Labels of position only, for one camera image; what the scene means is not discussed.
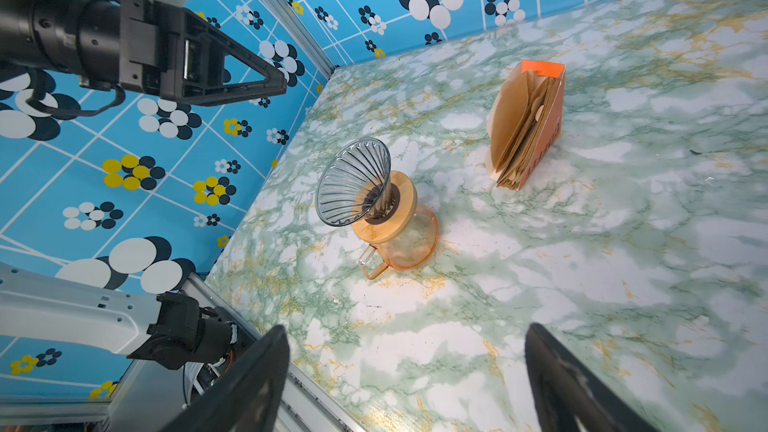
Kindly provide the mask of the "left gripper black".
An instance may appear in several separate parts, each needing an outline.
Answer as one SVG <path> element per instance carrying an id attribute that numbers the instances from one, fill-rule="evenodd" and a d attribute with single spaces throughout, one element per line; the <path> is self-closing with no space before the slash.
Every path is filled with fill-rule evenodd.
<path id="1" fill-rule="evenodd" d="M 152 0 L 1 0 L 1 78 L 26 69 L 198 106 L 288 88 L 272 62 L 198 15 Z"/>

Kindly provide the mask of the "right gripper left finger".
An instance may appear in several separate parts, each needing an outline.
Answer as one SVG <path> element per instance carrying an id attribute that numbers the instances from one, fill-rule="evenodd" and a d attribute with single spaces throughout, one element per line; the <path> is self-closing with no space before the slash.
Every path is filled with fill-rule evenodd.
<path id="1" fill-rule="evenodd" d="M 271 328 L 212 388 L 162 428 L 179 431 L 271 431 L 290 361 L 286 330 Z"/>

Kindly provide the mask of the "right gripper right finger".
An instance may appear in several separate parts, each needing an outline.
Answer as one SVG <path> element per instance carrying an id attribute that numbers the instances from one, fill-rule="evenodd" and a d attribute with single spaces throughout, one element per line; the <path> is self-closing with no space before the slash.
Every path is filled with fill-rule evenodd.
<path id="1" fill-rule="evenodd" d="M 525 362 L 543 431 L 653 431 L 543 325 L 525 336 Z"/>

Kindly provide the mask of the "grey ribbed glass dripper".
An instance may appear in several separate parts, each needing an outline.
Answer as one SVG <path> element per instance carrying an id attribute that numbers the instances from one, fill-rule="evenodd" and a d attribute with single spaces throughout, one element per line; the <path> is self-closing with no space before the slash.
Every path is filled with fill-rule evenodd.
<path id="1" fill-rule="evenodd" d="M 391 154 L 381 140 L 363 137 L 346 144 L 321 174 L 318 217 L 328 226 L 345 227 L 382 212 L 391 172 Z"/>

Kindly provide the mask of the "orange glass coffee carafe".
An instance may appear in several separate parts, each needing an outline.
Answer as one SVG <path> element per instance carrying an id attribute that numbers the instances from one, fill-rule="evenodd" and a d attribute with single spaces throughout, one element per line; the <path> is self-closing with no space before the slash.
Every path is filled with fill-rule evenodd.
<path id="1" fill-rule="evenodd" d="M 418 205 L 405 227 L 391 240 L 370 244 L 358 263 L 364 276 L 374 280 L 387 269 L 408 271 L 425 264 L 435 252 L 439 239 L 436 215 Z"/>

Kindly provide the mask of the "wooden ring dripper holder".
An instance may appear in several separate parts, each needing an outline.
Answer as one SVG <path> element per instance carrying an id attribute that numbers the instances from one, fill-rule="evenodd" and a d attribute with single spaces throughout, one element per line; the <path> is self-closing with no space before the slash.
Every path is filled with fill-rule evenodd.
<path id="1" fill-rule="evenodd" d="M 352 224 L 355 235 L 372 245 L 389 242 L 400 235 L 410 223 L 418 205 L 415 185 L 400 171 L 391 172 L 389 191 L 383 199 L 386 202 L 382 212 Z"/>

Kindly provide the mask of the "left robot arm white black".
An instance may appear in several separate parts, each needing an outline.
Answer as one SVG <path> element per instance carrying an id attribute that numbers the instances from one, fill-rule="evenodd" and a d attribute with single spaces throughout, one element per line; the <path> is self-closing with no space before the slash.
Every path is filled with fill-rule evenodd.
<path id="1" fill-rule="evenodd" d="M 48 120 L 87 111 L 47 100 L 48 72 L 83 88 L 130 92 L 179 105 L 222 106 L 281 95 L 284 75 L 186 7 L 187 0 L 1 0 L 1 82 L 19 85 L 26 106 L 3 108 L 1 133 L 39 138 Z M 1 268 L 1 332 L 77 343 L 170 370 L 231 358 L 238 328 L 223 310 L 204 308 L 170 285 L 157 295 L 109 288 L 117 275 L 186 276 L 154 239 L 114 250 L 109 259 L 63 267 L 57 278 Z"/>

